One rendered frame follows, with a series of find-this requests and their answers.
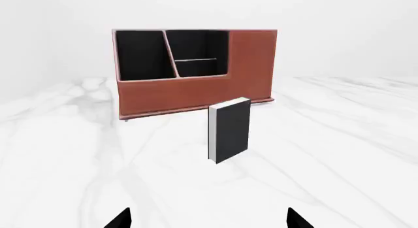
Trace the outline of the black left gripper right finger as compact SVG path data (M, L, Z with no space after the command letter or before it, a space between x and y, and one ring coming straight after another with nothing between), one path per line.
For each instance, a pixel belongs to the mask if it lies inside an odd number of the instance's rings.
M287 210L286 223L287 228L314 228L313 225L306 221L292 208L288 208Z

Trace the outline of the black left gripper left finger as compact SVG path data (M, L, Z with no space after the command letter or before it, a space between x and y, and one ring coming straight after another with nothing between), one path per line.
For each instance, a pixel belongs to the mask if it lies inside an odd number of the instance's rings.
M104 228L131 228L132 219L130 208L126 208L110 221Z

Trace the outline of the black book with white pages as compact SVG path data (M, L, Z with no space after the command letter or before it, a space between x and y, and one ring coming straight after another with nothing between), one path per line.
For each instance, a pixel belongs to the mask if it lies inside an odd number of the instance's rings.
M245 97L208 107L208 159L221 163L248 149L250 108Z

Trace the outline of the brown caddy with black compartments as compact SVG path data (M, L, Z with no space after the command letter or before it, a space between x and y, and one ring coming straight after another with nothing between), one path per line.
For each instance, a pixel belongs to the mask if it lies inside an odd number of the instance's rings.
M272 100L274 29L114 29L120 120Z

